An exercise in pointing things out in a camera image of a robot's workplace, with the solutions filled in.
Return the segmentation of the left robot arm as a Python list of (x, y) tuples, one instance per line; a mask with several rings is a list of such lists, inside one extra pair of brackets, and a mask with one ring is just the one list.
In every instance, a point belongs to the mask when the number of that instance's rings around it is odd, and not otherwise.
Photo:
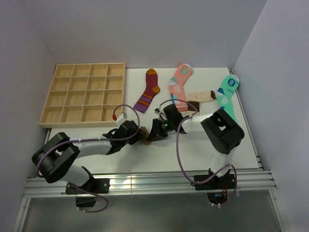
[(97, 181), (86, 167), (73, 164), (77, 158), (111, 155), (146, 137), (145, 131), (128, 120), (98, 138), (72, 140), (66, 133), (59, 132), (34, 153), (31, 160), (37, 174), (47, 183), (63, 180), (72, 188), (89, 193), (99, 188)]

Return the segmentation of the tan brown ribbed sock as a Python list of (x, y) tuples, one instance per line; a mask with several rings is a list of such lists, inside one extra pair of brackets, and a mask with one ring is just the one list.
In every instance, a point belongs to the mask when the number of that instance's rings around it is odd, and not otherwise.
[(144, 145), (149, 145), (151, 142), (148, 142), (148, 141), (147, 141), (147, 138), (148, 138), (148, 136), (149, 136), (148, 130), (147, 130), (145, 127), (140, 127), (140, 129), (145, 133), (145, 136), (141, 139), (141, 142), (142, 142)]

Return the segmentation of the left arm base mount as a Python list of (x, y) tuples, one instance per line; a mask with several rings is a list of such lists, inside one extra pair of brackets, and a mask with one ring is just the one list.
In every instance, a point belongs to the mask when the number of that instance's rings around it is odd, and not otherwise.
[(95, 206), (99, 194), (109, 193), (110, 179), (109, 178), (94, 178), (88, 180), (82, 186), (76, 186), (73, 183), (68, 183), (66, 186), (66, 195), (76, 195), (75, 204), (79, 208), (91, 208)]

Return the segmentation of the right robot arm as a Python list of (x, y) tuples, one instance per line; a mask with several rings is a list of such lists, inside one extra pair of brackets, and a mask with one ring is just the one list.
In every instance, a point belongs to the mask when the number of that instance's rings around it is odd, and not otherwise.
[(209, 169), (209, 183), (213, 188), (220, 188), (229, 174), (233, 154), (244, 138), (243, 129), (223, 109), (212, 114), (183, 117), (174, 104), (163, 109), (165, 120), (153, 119), (152, 129), (147, 137), (148, 142), (165, 139), (168, 132), (176, 131), (176, 156), (184, 176), (189, 179), (181, 163), (179, 154), (179, 134), (204, 132), (217, 154), (214, 155)]

